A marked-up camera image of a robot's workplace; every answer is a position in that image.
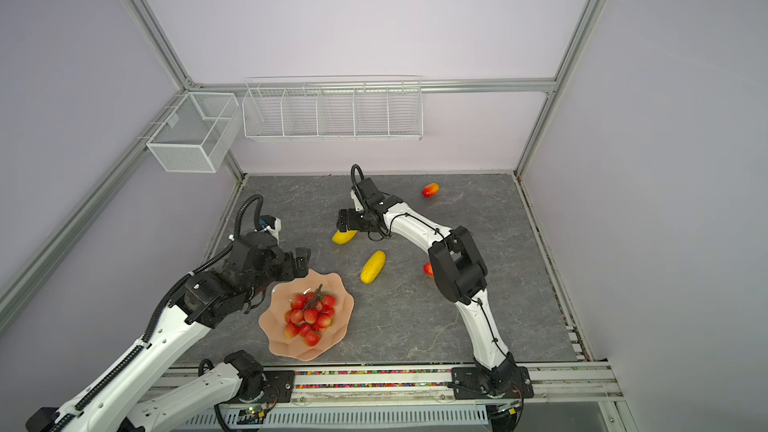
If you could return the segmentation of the smooth yellow fake mango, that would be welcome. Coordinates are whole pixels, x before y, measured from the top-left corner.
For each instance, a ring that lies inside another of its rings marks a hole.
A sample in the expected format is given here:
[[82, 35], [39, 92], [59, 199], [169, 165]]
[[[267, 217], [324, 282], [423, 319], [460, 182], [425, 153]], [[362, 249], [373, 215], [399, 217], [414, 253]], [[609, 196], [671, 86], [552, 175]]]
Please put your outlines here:
[[344, 245], [349, 243], [356, 235], [356, 230], [336, 231], [332, 236], [332, 242], [337, 245]]

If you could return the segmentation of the red fake strawberry bunch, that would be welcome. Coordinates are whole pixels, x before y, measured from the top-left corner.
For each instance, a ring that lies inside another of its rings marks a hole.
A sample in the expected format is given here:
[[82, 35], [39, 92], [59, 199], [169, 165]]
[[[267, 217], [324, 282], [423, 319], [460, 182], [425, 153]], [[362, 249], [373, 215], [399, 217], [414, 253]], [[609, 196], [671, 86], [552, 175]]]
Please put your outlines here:
[[292, 294], [290, 308], [284, 314], [284, 337], [289, 340], [300, 337], [307, 347], [317, 346], [334, 322], [336, 305], [336, 296], [323, 285]]

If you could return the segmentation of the bumpy yellow fake fruit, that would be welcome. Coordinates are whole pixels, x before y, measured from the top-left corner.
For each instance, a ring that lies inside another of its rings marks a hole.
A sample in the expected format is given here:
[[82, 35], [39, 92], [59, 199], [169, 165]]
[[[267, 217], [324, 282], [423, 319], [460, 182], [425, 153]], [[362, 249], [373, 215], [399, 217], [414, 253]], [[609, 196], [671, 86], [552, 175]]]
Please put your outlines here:
[[379, 276], [386, 265], [387, 256], [384, 251], [376, 251], [363, 266], [360, 280], [364, 284], [371, 284]]

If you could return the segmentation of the pink wavy fruit bowl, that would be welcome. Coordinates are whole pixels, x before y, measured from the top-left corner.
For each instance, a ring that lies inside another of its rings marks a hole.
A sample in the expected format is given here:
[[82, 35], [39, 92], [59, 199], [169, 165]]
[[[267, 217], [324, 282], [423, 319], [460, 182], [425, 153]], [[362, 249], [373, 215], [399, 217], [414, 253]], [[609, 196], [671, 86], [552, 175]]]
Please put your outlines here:
[[311, 361], [346, 336], [353, 309], [339, 274], [310, 271], [275, 286], [259, 325], [272, 354]]

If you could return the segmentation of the red yellow fake mango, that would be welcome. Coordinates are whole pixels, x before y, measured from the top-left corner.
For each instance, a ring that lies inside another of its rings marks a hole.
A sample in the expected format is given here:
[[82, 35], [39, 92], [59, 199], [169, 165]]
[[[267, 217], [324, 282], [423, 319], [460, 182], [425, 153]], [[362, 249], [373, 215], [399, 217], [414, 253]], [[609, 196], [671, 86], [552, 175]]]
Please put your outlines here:
[[438, 194], [440, 186], [437, 183], [430, 183], [422, 189], [422, 196], [431, 198]]

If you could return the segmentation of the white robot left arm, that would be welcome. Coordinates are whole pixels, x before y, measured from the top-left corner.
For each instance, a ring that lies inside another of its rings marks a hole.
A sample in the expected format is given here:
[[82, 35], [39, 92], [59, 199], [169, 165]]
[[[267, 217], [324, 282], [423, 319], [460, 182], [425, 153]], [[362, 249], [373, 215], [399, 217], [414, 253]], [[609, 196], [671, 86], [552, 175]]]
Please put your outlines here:
[[264, 216], [264, 199], [248, 197], [233, 238], [213, 258], [179, 279], [152, 312], [143, 334], [111, 367], [59, 407], [42, 407], [28, 431], [171, 431], [232, 399], [266, 395], [263, 366], [245, 351], [229, 354], [193, 381], [154, 399], [145, 395], [192, 345], [231, 314], [248, 313], [274, 282], [303, 278], [311, 253], [284, 251], [280, 222]]

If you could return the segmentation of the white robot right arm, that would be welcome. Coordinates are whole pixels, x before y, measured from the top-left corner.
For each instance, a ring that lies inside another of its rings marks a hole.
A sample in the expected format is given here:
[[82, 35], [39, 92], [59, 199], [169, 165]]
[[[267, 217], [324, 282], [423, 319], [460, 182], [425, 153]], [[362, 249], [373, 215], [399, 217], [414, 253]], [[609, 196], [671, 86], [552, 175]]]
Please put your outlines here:
[[357, 164], [351, 166], [350, 177], [354, 206], [339, 212], [338, 230], [407, 239], [428, 255], [437, 289], [459, 311], [474, 365], [461, 368], [453, 378], [456, 395], [532, 398], [528, 369], [516, 363], [495, 323], [487, 291], [488, 267], [470, 231], [440, 225], [417, 213], [400, 197], [379, 190]]

